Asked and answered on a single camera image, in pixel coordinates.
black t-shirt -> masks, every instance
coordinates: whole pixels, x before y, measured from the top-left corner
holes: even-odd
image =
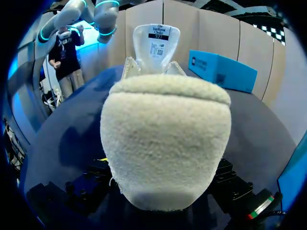
[[[49,52],[49,61],[61,62],[60,67],[56,70],[58,81],[80,69],[75,47],[80,45],[80,37],[76,31],[72,31],[71,36],[62,41],[57,36],[56,42]]]

checkered pattern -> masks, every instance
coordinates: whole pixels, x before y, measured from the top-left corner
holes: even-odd
[[[277,39],[278,41],[280,41],[285,46],[285,38],[284,38],[284,31],[283,30],[275,29],[275,28],[268,27],[268,26],[265,26],[265,25],[253,24],[253,26],[255,28],[263,30],[264,32],[267,33],[267,35],[272,36],[273,38]]]

khaki pants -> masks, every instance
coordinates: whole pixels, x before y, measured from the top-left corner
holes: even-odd
[[[68,98],[72,92],[84,85],[81,69],[78,69],[59,81],[63,100]]]

yellow tag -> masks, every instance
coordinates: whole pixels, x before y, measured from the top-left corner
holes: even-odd
[[[97,159],[97,161],[107,161],[107,158]]]

fuzzy fabric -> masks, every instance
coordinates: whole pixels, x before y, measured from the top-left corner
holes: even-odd
[[[190,206],[211,183],[230,130],[230,97],[207,81],[145,75],[116,83],[100,135],[113,178],[142,210]]]

